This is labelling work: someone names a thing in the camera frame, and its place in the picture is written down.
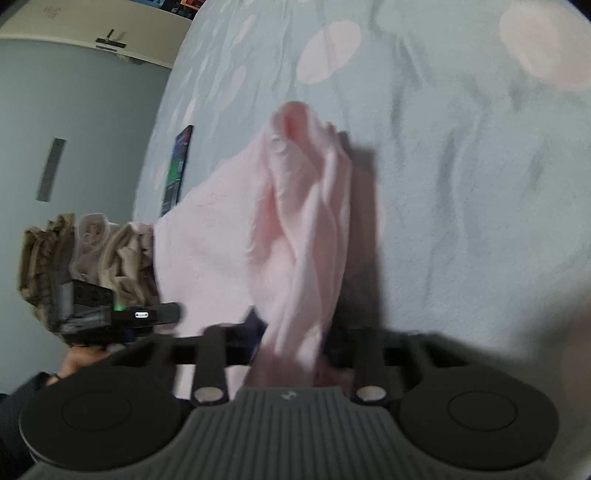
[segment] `phone screen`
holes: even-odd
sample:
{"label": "phone screen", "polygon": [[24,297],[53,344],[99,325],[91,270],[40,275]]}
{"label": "phone screen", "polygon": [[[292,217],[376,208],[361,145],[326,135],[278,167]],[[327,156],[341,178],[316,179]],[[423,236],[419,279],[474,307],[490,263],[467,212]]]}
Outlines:
{"label": "phone screen", "polygon": [[173,156],[166,178],[161,216],[169,212],[177,204],[178,198],[180,197],[181,182],[183,181],[184,167],[189,154],[189,142],[191,141],[192,133],[193,126],[189,125],[174,141]]}

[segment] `bed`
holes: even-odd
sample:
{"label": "bed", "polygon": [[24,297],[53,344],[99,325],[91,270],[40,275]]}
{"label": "bed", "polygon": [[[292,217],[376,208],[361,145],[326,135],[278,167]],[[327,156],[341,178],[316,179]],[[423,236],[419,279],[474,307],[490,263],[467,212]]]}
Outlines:
{"label": "bed", "polygon": [[353,161],[339,311],[439,332],[547,393],[547,465],[591,474],[591,25],[541,0],[208,0],[166,88],[134,219],[160,215],[288,100]]}

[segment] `light blue wall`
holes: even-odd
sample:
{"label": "light blue wall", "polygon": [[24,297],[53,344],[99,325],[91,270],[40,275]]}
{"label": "light blue wall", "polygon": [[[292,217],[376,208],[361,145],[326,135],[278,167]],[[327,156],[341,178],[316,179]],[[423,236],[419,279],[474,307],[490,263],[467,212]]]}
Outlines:
{"label": "light blue wall", "polygon": [[[57,370],[65,351],[16,292],[23,230],[61,212],[131,219],[169,72],[89,48],[0,40],[0,392]],[[51,202],[38,202],[54,137],[67,145]]]}

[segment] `pink towel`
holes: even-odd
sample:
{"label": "pink towel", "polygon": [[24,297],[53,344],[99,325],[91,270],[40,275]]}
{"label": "pink towel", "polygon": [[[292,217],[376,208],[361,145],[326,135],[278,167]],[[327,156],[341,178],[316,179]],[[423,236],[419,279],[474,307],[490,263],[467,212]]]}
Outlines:
{"label": "pink towel", "polygon": [[[161,299],[186,307],[176,334],[240,323],[252,305],[268,323],[250,371],[228,372],[230,396],[242,384],[314,384],[345,270],[351,169],[334,129],[286,103],[157,222]],[[178,396],[191,376],[183,369]]]}

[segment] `hand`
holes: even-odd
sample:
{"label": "hand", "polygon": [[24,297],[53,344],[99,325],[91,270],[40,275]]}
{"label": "hand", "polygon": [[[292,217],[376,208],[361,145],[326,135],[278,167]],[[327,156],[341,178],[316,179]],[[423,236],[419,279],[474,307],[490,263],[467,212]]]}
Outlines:
{"label": "hand", "polygon": [[[104,352],[96,348],[73,346],[68,350],[57,375],[59,375],[60,378],[69,377],[70,375],[75,374],[80,368],[88,367],[109,355],[109,352]],[[47,380],[46,385],[52,385],[58,380],[59,378],[54,375]]]}

